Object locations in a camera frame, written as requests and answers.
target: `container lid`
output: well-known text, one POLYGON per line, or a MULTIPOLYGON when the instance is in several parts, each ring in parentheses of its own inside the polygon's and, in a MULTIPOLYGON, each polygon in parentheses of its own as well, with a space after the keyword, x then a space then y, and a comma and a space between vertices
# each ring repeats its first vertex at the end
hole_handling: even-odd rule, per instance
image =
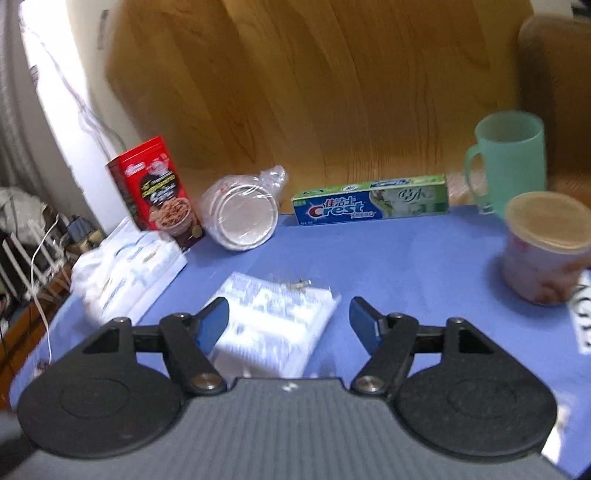
POLYGON ((248 250, 263 244, 275 231, 278 217, 273 196, 254 185, 232 189, 215 212, 225 247, 232 250, 248 250))
POLYGON ((591 247, 591 210, 562 193, 519 195, 507 204, 505 220, 514 234, 545 250, 575 254, 591 247))

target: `toothpaste box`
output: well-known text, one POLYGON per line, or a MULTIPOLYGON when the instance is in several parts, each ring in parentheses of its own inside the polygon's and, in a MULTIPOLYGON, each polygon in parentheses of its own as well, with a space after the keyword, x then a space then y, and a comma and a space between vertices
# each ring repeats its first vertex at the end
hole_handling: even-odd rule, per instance
POLYGON ((327 187, 291 199, 300 225, 358 222, 447 213, 444 175, 327 187))

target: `green mug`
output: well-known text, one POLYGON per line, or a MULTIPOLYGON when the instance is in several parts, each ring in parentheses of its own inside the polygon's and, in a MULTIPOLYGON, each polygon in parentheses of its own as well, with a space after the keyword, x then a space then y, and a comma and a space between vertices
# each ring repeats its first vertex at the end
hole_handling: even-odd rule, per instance
POLYGON ((464 175, 478 208, 483 213, 505 216, 509 200, 522 193, 546 189, 544 123, 527 112, 493 113, 475 129, 477 144, 464 160, 464 175), (470 165, 482 155, 487 194, 478 195, 470 182, 470 165))

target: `red pouch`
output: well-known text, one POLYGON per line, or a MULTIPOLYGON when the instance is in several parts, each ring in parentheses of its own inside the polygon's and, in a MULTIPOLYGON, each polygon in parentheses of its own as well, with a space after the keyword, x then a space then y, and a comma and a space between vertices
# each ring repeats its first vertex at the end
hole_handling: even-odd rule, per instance
POLYGON ((108 166, 140 228, 166 232, 183 249, 203 237, 201 224, 161 137, 132 148, 108 166))

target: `blue tablecloth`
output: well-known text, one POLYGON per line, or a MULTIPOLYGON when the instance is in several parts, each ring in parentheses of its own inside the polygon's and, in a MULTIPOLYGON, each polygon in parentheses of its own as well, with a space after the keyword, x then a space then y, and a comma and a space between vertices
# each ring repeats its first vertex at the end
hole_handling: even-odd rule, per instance
MULTIPOLYGON (((197 312, 233 271, 263 279, 312 279, 342 295, 306 374, 332 372, 348 385, 368 355, 348 323, 349 302, 364 297, 383 313, 404 312, 423 325, 460 316, 518 358, 572 406, 559 466, 578 475, 591 463, 591 356, 578 353, 566 307, 539 307, 519 299, 503 283, 499 257, 505 225, 474 207, 449 215, 322 226, 297 226, 282 216, 273 238, 246 253, 225 251, 205 238, 187 253, 187 267, 141 320, 157 323, 174 312, 197 312)), ((51 324, 57 359, 93 331, 79 299, 71 297, 51 324)), ((17 375, 14 406, 39 359, 43 340, 17 375)), ((140 362, 164 371, 159 355, 140 362)), ((413 370, 439 360, 420 355, 413 370)))

